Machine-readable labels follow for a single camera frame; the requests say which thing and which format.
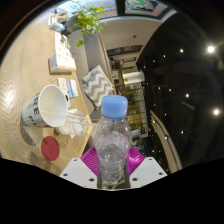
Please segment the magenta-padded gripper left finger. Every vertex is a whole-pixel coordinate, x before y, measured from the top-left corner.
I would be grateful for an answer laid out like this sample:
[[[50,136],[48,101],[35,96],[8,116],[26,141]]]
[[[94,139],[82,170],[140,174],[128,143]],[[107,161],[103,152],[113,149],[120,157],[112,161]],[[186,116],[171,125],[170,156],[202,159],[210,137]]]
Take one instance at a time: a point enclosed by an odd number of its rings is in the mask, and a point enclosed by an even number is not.
[[[80,158],[72,158],[60,177],[84,188],[98,189],[101,176],[95,148],[89,149]]]

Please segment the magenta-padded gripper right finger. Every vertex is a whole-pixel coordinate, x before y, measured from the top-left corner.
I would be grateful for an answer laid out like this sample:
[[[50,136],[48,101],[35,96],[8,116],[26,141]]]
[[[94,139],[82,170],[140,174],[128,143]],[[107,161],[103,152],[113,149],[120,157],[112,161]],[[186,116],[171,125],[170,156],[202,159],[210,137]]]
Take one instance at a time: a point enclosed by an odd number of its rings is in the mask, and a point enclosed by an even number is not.
[[[129,188],[140,188],[166,176],[166,172],[153,157],[145,157],[134,148],[129,150],[125,174]]]

